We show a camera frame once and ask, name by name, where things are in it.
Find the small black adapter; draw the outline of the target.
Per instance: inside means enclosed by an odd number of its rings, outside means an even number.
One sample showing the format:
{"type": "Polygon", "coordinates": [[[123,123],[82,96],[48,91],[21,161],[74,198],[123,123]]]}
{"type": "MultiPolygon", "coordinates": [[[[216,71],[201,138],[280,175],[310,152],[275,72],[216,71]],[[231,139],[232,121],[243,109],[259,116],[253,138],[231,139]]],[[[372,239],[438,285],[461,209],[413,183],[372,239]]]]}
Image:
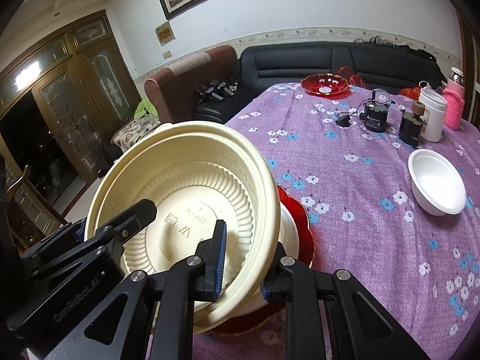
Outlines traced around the small black adapter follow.
{"type": "Polygon", "coordinates": [[[341,128],[348,128],[351,126],[350,120],[351,116],[349,114],[338,114],[335,124],[341,128]]]}

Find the red scalloped glass plate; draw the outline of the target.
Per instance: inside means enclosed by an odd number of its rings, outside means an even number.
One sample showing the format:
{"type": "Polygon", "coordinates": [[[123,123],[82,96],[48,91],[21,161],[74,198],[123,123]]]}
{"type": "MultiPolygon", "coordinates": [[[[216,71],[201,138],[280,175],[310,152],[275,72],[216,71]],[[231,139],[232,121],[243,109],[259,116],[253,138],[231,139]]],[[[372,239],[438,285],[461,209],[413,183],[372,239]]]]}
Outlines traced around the red scalloped glass plate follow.
{"type": "Polygon", "coordinates": [[[308,94],[331,97],[345,92],[349,84],[339,75],[319,73],[304,78],[301,81],[301,87],[308,94]]]}

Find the black jar with cork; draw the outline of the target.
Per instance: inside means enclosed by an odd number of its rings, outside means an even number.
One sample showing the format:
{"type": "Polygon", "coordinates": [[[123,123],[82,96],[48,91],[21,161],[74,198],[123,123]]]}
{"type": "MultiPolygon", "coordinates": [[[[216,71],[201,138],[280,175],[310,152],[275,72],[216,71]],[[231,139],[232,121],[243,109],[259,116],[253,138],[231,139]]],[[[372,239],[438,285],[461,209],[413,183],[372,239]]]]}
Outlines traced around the black jar with cork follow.
{"type": "Polygon", "coordinates": [[[411,111],[402,111],[399,138],[402,142],[412,147],[417,147],[420,141],[422,128],[426,125],[422,116],[425,113],[425,105],[418,101],[413,101],[411,111]]]}

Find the red plastic bag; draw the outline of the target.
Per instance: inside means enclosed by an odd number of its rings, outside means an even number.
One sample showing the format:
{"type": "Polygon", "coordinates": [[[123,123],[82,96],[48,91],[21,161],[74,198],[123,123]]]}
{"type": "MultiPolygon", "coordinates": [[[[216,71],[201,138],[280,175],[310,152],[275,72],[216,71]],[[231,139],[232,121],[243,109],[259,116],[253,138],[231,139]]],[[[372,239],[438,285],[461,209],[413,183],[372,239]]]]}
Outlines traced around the red plastic bag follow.
{"type": "Polygon", "coordinates": [[[343,66],[337,70],[337,75],[343,77],[350,86],[365,88],[366,85],[359,74],[354,73],[354,71],[349,66],[343,66]]]}

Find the white foam bowl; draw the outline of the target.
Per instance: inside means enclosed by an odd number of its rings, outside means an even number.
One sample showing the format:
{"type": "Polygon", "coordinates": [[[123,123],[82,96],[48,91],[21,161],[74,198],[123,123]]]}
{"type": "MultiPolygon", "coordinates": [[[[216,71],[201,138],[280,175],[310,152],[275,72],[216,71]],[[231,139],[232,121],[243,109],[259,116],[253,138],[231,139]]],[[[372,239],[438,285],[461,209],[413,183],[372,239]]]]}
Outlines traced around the white foam bowl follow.
{"type": "Polygon", "coordinates": [[[441,154],[414,150],[408,157],[413,196],[433,216],[458,215],[465,209],[466,190],[460,173],[441,154]]]}

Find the purple floral tablecloth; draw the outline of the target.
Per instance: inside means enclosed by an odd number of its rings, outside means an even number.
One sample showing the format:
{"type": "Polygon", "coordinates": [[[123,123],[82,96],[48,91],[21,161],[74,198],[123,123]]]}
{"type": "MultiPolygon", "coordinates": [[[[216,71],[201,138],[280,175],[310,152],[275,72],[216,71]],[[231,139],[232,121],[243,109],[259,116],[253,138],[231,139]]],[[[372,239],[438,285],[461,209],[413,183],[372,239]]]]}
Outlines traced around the purple floral tablecloth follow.
{"type": "Polygon", "coordinates": [[[371,93],[335,101],[288,83],[267,88],[228,125],[264,155],[276,182],[299,201],[315,242],[313,267],[345,268],[432,359],[458,359],[479,338],[479,131],[445,128],[426,148],[465,183],[465,209],[427,214],[413,196],[412,147],[397,135],[407,97],[394,96],[383,133],[352,115],[371,93]]]}

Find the white plastic jar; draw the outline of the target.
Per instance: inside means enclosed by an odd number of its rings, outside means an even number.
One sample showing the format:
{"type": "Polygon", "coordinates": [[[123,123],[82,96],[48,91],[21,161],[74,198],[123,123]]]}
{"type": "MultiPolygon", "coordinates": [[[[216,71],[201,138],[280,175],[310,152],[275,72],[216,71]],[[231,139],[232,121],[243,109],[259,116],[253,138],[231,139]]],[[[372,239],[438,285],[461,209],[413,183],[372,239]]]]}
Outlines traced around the white plastic jar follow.
{"type": "Polygon", "coordinates": [[[432,88],[425,87],[420,91],[418,102],[425,106],[425,113],[422,116],[425,125],[421,135],[430,142],[440,141],[447,113],[446,99],[432,88]]]}

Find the pink sleeved thermos bottle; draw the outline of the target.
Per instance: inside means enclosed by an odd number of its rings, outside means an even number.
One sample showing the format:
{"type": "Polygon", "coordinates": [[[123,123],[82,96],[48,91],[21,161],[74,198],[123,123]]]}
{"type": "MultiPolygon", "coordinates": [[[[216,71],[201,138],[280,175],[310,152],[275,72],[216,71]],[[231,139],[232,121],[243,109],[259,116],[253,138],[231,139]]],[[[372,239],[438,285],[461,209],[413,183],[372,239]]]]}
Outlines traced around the pink sleeved thermos bottle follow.
{"type": "Polygon", "coordinates": [[[448,104],[445,125],[453,130],[458,130],[465,106],[464,74],[459,68],[451,68],[446,87],[442,90],[442,96],[448,104]]]}

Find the red plate at table edge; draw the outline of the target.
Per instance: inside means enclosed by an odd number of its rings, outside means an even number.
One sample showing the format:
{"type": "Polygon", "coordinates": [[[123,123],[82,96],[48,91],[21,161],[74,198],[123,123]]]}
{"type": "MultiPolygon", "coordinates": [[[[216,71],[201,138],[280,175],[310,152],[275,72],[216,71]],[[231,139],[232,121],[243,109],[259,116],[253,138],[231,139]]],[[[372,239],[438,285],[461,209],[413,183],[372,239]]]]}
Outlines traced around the red plate at table edge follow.
{"type": "MultiPolygon", "coordinates": [[[[315,243],[309,227],[308,213],[300,202],[277,186],[281,203],[281,228],[278,241],[286,253],[309,267],[312,266],[315,243]]],[[[222,336],[239,336],[259,328],[285,308],[284,303],[267,303],[257,290],[250,301],[233,318],[212,329],[222,336]]]]}

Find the wooden glass door cabinet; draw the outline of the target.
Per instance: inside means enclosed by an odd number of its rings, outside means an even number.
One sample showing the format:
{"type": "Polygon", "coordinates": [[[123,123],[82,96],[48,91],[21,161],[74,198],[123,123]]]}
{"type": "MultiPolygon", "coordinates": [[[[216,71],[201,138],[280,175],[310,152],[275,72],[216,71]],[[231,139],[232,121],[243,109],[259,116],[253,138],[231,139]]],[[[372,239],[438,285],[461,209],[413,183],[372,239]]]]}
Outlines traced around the wooden glass door cabinet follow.
{"type": "Polygon", "coordinates": [[[101,10],[54,31],[1,72],[1,155],[7,180],[30,168],[17,204],[44,234],[101,170],[140,101],[101,10]]]}

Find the black leather sofa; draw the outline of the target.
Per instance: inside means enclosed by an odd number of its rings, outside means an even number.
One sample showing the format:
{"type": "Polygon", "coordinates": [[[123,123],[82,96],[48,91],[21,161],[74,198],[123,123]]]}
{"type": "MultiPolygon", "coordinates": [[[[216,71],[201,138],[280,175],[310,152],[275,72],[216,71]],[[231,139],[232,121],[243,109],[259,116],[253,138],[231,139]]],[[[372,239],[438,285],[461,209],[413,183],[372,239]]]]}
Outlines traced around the black leather sofa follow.
{"type": "Polygon", "coordinates": [[[434,88],[446,80],[433,55],[409,46],[334,41],[253,46],[244,49],[234,65],[235,95],[201,102],[194,118],[224,124],[270,86],[317,73],[337,74],[344,68],[359,75],[367,88],[391,94],[422,80],[434,88]]]}

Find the cream plastic bowl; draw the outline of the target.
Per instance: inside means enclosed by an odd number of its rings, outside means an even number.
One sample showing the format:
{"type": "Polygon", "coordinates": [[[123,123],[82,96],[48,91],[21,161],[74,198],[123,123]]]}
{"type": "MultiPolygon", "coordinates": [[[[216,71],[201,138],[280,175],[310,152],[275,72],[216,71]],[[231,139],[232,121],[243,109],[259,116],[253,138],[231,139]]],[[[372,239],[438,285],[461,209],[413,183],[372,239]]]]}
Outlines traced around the cream plastic bowl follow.
{"type": "Polygon", "coordinates": [[[154,221],[129,240],[126,272],[168,270],[209,239],[217,220],[227,228],[221,294],[194,307],[203,333],[249,303],[272,262],[281,209],[272,172],[258,149],[231,127],[183,122],[158,129],[131,147],[103,178],[89,208],[85,237],[140,200],[154,221]]]}

